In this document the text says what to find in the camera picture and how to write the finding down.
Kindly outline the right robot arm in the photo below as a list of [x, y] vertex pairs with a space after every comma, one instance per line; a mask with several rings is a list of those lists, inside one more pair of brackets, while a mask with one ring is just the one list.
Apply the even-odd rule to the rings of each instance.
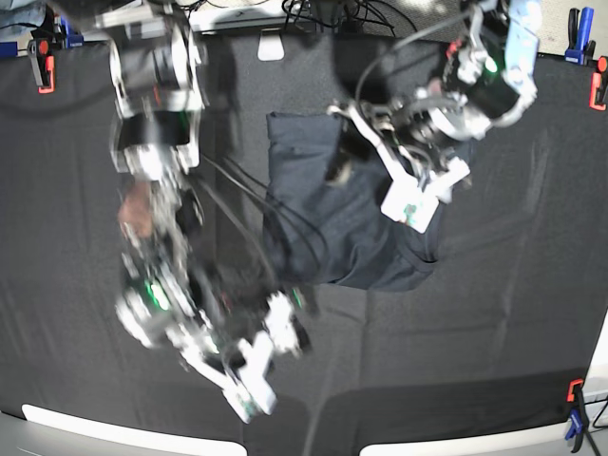
[[[110, 153], [133, 185], [124, 197], [139, 220], [122, 221], [123, 288], [116, 314], [143, 346], [173, 347], [217, 385], [243, 422], [270, 414], [276, 393], [268, 373], [276, 356], [298, 355], [308, 336], [295, 315], [298, 292], [285, 288], [253, 232], [196, 174], [200, 122], [208, 105], [200, 71], [205, 45], [174, 1], [63, 1], [82, 32], [109, 44], [116, 123]], [[192, 248], [205, 192], [257, 253], [264, 277], [225, 275]]]

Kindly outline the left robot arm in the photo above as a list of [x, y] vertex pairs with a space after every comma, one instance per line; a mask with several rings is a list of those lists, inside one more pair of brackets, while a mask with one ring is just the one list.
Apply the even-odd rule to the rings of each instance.
[[464, 1], [459, 14], [400, 40], [389, 52], [460, 21], [466, 31], [448, 47], [442, 74], [411, 100], [363, 100], [365, 82], [384, 59], [378, 56], [359, 76], [352, 100], [328, 108], [351, 123], [388, 171], [391, 184], [380, 204], [382, 214], [419, 233], [470, 174], [456, 146], [516, 123], [538, 94], [538, 1]]

